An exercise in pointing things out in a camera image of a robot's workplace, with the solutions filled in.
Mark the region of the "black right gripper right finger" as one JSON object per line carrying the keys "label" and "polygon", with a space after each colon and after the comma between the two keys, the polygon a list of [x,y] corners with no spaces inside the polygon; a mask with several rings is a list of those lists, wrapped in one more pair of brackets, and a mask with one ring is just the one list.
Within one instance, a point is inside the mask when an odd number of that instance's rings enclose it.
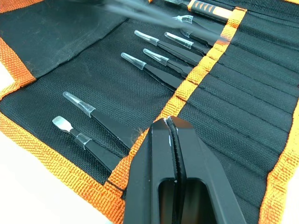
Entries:
{"label": "black right gripper right finger", "polygon": [[224,169],[193,126],[168,117],[177,169],[174,224],[244,224]]}

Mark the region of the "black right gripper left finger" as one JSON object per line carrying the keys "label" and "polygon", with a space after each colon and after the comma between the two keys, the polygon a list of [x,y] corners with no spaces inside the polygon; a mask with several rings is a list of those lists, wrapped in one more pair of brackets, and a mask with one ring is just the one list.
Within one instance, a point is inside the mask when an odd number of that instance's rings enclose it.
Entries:
{"label": "black right gripper left finger", "polygon": [[172,137],[165,119],[153,123],[132,160],[125,224],[174,224],[178,181]]}

